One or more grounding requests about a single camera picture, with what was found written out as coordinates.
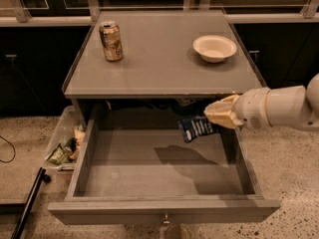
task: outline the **floor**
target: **floor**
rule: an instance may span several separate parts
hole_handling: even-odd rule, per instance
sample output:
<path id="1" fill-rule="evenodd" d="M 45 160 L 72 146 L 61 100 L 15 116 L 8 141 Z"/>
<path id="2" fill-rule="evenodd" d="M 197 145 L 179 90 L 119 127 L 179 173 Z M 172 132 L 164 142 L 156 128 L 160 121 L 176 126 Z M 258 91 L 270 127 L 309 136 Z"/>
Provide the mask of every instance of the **floor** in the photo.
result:
<path id="1" fill-rule="evenodd" d="M 0 135 L 16 148 L 12 162 L 0 162 L 0 199 L 26 199 L 58 119 L 0 119 Z M 319 238 L 319 132 L 244 129 L 242 138 L 264 197 L 279 199 L 281 208 L 261 223 L 183 225 L 188 231 L 183 238 Z M 12 154 L 0 139 L 0 159 L 9 160 Z M 22 238 L 162 237 L 160 226 L 62 224 L 47 206 L 64 199 L 69 181 L 70 175 L 53 175 L 51 183 L 41 186 Z M 17 216 L 0 217 L 0 238 L 11 238 L 16 221 Z M 170 239 L 178 233 L 171 234 Z"/>

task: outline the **gold can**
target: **gold can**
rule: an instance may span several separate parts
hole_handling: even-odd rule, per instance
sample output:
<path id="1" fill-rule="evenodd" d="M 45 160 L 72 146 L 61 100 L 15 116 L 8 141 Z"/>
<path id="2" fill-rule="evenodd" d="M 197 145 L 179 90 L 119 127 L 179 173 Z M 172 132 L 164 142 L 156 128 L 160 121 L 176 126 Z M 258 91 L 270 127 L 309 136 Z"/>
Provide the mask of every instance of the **gold can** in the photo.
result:
<path id="1" fill-rule="evenodd" d="M 120 60 L 123 57 L 123 49 L 119 26 L 113 20 L 106 21 L 100 25 L 99 32 L 106 59 Z"/>

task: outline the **can lid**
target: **can lid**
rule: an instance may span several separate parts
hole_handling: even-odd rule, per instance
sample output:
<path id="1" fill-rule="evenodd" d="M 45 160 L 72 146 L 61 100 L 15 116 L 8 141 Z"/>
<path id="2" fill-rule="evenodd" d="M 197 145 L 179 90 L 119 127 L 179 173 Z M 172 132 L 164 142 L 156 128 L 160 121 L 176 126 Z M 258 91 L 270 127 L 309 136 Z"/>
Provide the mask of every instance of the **can lid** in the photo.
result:
<path id="1" fill-rule="evenodd" d="M 109 21 L 102 22 L 100 26 L 102 28 L 108 29 L 108 28 L 114 28 L 116 25 L 117 24 L 114 20 L 109 20 Z"/>

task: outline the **wooden drawer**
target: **wooden drawer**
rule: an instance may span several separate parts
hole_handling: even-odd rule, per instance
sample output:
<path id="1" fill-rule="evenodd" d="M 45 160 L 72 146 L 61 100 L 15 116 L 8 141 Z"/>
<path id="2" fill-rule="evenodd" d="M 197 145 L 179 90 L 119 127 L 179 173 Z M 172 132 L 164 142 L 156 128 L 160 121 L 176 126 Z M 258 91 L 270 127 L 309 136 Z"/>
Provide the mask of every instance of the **wooden drawer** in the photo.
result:
<path id="1" fill-rule="evenodd" d="M 240 131 L 185 143 L 170 110 L 95 105 L 64 202 L 65 224 L 258 222 L 280 207 L 261 195 Z"/>

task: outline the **bowl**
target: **bowl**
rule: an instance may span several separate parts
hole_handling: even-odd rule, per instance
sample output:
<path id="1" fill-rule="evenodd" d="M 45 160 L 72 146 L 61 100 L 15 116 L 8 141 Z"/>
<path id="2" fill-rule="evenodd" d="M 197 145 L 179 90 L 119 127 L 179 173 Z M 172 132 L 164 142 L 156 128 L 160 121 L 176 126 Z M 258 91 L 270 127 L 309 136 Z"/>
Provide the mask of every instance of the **bowl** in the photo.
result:
<path id="1" fill-rule="evenodd" d="M 202 36 L 197 38 L 192 46 L 209 63 L 222 62 L 237 51 L 235 43 L 223 36 Z"/>

